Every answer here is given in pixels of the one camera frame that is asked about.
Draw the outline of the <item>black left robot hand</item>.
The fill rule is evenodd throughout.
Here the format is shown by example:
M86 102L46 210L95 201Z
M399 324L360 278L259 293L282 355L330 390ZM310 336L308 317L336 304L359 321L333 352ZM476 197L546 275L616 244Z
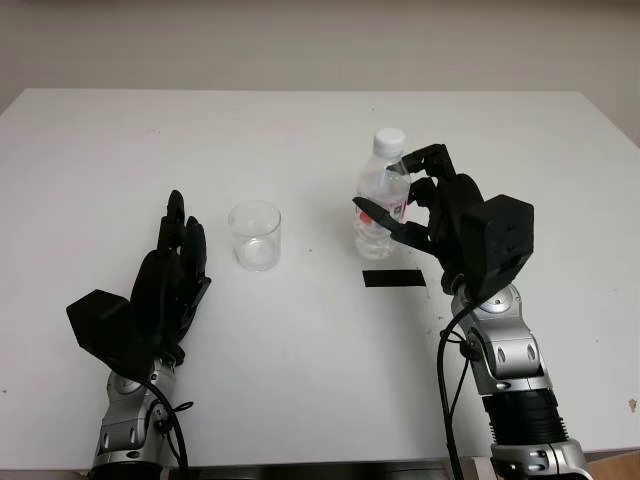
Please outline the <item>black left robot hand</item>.
M203 225L185 214L183 196L174 190L161 218L156 248L142 261L130 302L154 355L175 366L184 362L180 342L211 284L206 261Z

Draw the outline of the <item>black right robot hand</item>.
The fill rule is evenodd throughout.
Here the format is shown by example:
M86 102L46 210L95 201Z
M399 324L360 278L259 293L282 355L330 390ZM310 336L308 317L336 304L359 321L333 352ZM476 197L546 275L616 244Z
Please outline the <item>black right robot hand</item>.
M409 173L425 173L410 184L408 202L429 211L427 225L395 220L390 209L363 196L354 197L354 204L387 230L393 241L434 256L444 270L441 284L445 293L452 295L465 285L471 296L479 297L482 282L473 277L462 239L463 213L483 202L476 183L455 171L444 144L408 153L387 170L397 173L401 168Z

